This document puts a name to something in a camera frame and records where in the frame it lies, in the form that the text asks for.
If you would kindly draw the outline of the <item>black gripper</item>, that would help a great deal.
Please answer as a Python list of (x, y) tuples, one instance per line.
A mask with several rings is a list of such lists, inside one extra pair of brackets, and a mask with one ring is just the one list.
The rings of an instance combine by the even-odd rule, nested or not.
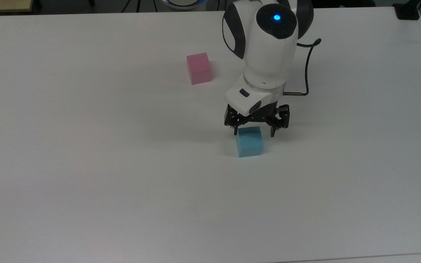
[(238, 127), (249, 122), (265, 123), (271, 127), (270, 136), (274, 137), (280, 129), (288, 128), (290, 107), (288, 104), (277, 107), (277, 103), (268, 104), (248, 116), (243, 116), (236, 109), (227, 104), (224, 125), (233, 128), (234, 135), (238, 134)]

